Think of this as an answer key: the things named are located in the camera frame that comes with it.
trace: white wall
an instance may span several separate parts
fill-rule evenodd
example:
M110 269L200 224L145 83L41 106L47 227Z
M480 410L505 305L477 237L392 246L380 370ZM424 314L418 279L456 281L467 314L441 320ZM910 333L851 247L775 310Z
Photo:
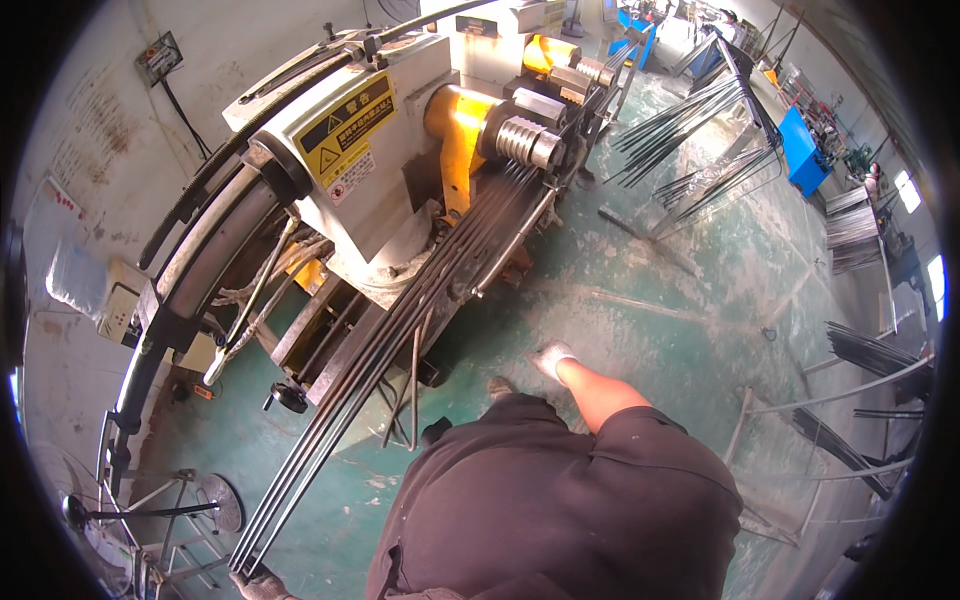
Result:
M415 14L402 0L387 6L400 18ZM394 24L374 0L368 0L367 11L374 27ZM216 149L229 134L221 110L322 40L326 21L335 30L364 27L363 3L106 2L66 57L39 111L17 176L14 219L24 224L50 172L85 212L76 226L78 243L101 260L119 256L134 264L202 164L162 88L147 89L134 58L160 34L173 32L184 60L170 75L170 86L193 127ZM44 231L59 226L48 212L35 206L27 231L32 289L23 390L27 435L60 446L93 469L101 418L116 400L131 351L98 336L91 320L43 292L52 252ZM155 384L165 374L161 370ZM134 467L137 449L135 444Z
M740 19L748 20L762 30L777 16L780 4L771 0L729 0L716 6L730 7ZM774 32L770 43L773 44L778 41L796 23L797 19L784 11L780 15L777 30ZM769 53L771 58L780 54L785 43L786 41ZM887 135L881 119L840 61L806 26L801 26L798 30L784 57L784 62L791 62L804 72L804 75L810 79L810 82L816 88L817 100L833 105L836 95L843 96L843 103L837 107L836 113L840 122L851 131L852 135L848 137L849 147L855 148L861 144L870 144L874 151L880 148ZM876 161L887 173L888 181L893 187L893 179L905 168L905 163L892 142L888 141L883 145L876 156ZM846 165L838 160L834 164L834 178L841 186L846 185L844 189L850 189L849 184L843 179L846 175ZM926 277L926 263L940 253L940 243L937 239L936 227L930 211L925 204L921 204L913 214L908 214L899 199L894 200L893 206L894 219L899 227L908 235L913 235L916 240L917 255L924 265L924 277ZM930 299L932 310L932 297L929 295L929 289L928 281L927 296ZM939 331L936 314L933 312L928 319L928 327L934 335Z

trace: blue machine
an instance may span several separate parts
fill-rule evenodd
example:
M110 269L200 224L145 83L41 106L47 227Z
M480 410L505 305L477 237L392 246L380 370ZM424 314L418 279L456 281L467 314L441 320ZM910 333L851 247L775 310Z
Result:
M651 54L653 54L654 46L657 43L657 24L644 21L642 19L634 20L630 15L630 11L626 11L624 9L620 9L619 14L617 15L617 20L619 20L620 24L624 27L633 27L642 34L647 34L647 43L643 46L643 53L640 54L640 63L637 66L638 69L642 69L643 65L646 64L647 59ZM617 41L610 42L610 51L607 54L615 54L620 48L626 46L628 41L629 40L627 39L619 39ZM636 53L638 50L639 48L636 48L630 53L630 60L636 60Z
M780 133L783 135L783 154L790 168L787 178L794 185L800 186L804 198L809 198L833 172L833 167L827 165L824 156L817 149L817 144L797 107L790 107L783 117Z

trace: gloved hand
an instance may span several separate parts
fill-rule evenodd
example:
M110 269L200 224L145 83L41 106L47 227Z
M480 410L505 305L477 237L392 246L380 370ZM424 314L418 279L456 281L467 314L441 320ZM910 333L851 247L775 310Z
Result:
M577 360L570 346L560 340L551 340L539 352L527 354L527 360L533 363L538 371L557 381L560 381L560 377L557 375L557 363L565 358Z
M274 575L269 568L261 565L257 569L256 577L250 579L240 573L230 573L230 579L236 584L246 600L284 600L289 598L295 600L294 596L287 591L283 581Z

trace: window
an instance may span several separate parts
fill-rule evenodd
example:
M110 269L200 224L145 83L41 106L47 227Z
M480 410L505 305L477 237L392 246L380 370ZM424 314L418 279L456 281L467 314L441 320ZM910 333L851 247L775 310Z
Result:
M917 186L910 180L910 174L900 171L900 174L894 178L894 185L900 192L900 199L903 200L906 211L912 214L920 205L920 194L917 193Z
M944 275L944 258L940 254L926 265L926 273L930 276L933 301L937 303L937 321L942 321L947 308L947 278Z

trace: orange tag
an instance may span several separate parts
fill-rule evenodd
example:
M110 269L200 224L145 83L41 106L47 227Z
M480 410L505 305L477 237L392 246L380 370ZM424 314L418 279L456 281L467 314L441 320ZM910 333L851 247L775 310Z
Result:
M213 399L213 392L210 392L207 388L199 384L193 384L193 391L197 396L206 398L207 400Z

